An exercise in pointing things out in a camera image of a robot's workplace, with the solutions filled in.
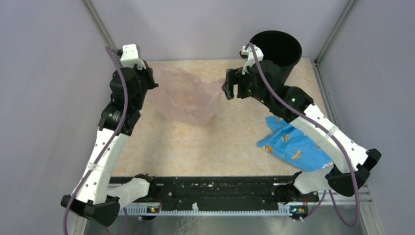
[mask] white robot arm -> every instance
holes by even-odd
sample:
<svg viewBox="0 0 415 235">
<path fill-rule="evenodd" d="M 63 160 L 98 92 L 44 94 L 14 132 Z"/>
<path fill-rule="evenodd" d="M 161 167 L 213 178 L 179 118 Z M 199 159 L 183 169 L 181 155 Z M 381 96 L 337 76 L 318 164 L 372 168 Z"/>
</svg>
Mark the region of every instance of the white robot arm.
<svg viewBox="0 0 415 235">
<path fill-rule="evenodd" d="M 95 220 L 105 226 L 109 226 L 114 222 L 120 208 L 124 208 L 138 198 L 145 197 L 149 191 L 150 183 L 145 179 L 145 176 L 137 176 L 130 182 L 111 190 L 108 190 L 108 183 L 118 157 L 140 117 L 139 111 L 142 108 L 147 90 L 158 86 L 154 82 L 152 70 L 145 61 L 140 59 L 137 45 L 125 45 L 117 54 L 123 66 L 121 72 L 127 86 L 128 109 L 126 119 L 120 133 L 108 145 L 99 162 L 94 164 L 121 120 L 124 92 L 120 76 L 115 71 L 110 82 L 111 101 L 101 114 L 95 146 L 86 165 L 83 178 L 88 171 L 91 171 L 91 173 L 84 182 L 81 180 L 78 183 L 76 188 L 79 184 L 82 183 L 82 185 L 70 205 L 70 209 L 74 213 Z M 61 205 L 66 207 L 69 200 L 70 195 L 65 195 L 62 198 Z"/>
<path fill-rule="evenodd" d="M 227 99 L 232 99 L 233 86 L 238 85 L 237 98 L 253 97 L 270 109 L 274 115 L 283 118 L 287 123 L 296 127 L 312 139 L 333 160 L 334 165 L 313 172 L 299 172 L 294 178 L 294 187 L 302 194 L 316 190 L 332 189 L 344 196 L 354 194 L 350 170 L 344 152 L 331 138 L 334 136 L 345 149 L 352 170 L 360 188 L 370 175 L 370 170 L 377 164 L 381 154 L 376 149 L 367 150 L 356 144 L 334 125 L 314 104 L 313 99 L 298 87 L 290 87 L 280 81 L 280 67 L 273 62 L 263 59 L 263 52 L 255 48 L 257 61 L 254 59 L 252 47 L 242 47 L 240 55 L 246 59 L 244 67 L 227 70 L 226 81 L 222 86 Z M 279 102 L 264 84 L 259 68 L 262 69 L 265 79 L 272 90 L 280 96 L 286 105 L 301 114 L 297 115 L 281 102 Z M 317 125 L 309 122 L 307 118 L 329 131 L 326 134 Z"/>
</svg>

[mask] blue cloth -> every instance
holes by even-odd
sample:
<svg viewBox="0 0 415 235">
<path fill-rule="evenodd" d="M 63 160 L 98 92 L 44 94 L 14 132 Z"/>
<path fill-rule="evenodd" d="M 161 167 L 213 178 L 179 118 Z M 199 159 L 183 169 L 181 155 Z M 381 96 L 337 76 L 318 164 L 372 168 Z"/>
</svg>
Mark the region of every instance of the blue cloth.
<svg viewBox="0 0 415 235">
<path fill-rule="evenodd" d="M 331 161 L 308 136 L 282 118 L 272 116 L 266 121 L 273 133 L 256 146 L 304 171 L 322 169 Z"/>
</svg>

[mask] metal corner post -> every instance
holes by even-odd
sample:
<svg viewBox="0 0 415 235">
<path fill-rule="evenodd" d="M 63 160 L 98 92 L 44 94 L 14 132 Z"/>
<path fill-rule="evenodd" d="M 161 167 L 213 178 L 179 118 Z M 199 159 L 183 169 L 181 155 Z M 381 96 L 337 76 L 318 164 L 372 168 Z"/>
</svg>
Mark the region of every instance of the metal corner post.
<svg viewBox="0 0 415 235">
<path fill-rule="evenodd" d="M 116 48 L 115 43 L 113 39 L 111 38 L 110 34 L 108 33 L 108 30 L 106 29 L 104 23 L 102 22 L 100 16 L 98 15 L 97 11 L 95 10 L 95 7 L 91 0 L 81 0 L 81 2 L 84 4 L 86 10 L 88 11 L 89 15 L 91 16 L 91 19 L 98 30 L 99 34 L 101 35 L 102 39 L 105 42 L 105 45 Z"/>
</svg>

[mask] cable tie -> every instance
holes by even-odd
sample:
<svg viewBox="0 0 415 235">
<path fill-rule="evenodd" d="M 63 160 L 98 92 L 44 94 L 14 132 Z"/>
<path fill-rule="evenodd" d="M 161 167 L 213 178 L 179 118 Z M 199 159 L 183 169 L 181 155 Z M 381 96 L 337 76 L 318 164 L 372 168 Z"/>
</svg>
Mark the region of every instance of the cable tie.
<svg viewBox="0 0 415 235">
<path fill-rule="evenodd" d="M 87 163 L 87 168 L 91 171 L 97 170 L 97 171 L 101 171 L 101 172 L 108 172 L 108 171 L 112 171 L 114 169 L 114 167 L 104 168 L 104 167 L 102 167 L 100 165 L 97 165 L 93 162 L 88 162 Z"/>
<path fill-rule="evenodd" d="M 324 140 L 328 140 L 336 131 L 338 131 L 339 128 L 336 125 L 333 125 L 330 130 L 328 130 L 328 133 L 324 136 Z"/>
</svg>

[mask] table surface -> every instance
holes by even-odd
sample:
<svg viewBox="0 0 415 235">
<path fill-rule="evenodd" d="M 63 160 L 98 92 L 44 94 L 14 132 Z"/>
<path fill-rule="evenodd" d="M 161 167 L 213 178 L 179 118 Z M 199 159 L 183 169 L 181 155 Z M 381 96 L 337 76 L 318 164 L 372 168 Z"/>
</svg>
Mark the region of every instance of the table surface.
<svg viewBox="0 0 415 235">
<path fill-rule="evenodd" d="M 227 69 L 242 67 L 244 61 L 161 63 L 192 72 L 209 82 L 224 78 Z M 305 90 L 326 114 L 310 59 L 300 60 L 286 84 Z M 272 114 L 255 99 L 226 100 L 222 94 L 220 112 L 206 126 L 172 120 L 149 102 L 144 102 L 140 113 L 141 118 L 119 156 L 113 176 L 139 173 L 158 176 L 291 175 L 299 171 L 256 146 L 271 133 L 265 117 Z"/>
</svg>

